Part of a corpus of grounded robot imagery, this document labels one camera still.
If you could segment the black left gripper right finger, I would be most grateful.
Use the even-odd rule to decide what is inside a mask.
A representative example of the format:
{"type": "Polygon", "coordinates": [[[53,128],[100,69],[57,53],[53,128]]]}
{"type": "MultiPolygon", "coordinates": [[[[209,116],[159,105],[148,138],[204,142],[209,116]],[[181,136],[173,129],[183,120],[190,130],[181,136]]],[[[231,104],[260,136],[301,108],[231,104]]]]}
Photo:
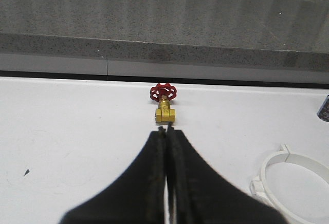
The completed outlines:
{"type": "Polygon", "coordinates": [[[287,222],[218,174],[181,130],[168,126],[166,142],[170,223],[287,222]]]}

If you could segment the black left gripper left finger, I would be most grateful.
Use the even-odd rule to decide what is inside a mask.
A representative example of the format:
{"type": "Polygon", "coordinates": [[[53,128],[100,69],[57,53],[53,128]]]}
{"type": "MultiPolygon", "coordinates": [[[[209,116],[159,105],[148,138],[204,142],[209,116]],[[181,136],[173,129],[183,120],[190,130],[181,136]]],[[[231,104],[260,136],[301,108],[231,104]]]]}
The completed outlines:
{"type": "Polygon", "coordinates": [[[166,131],[151,132],[130,166],[61,223],[164,223],[166,131]]]}

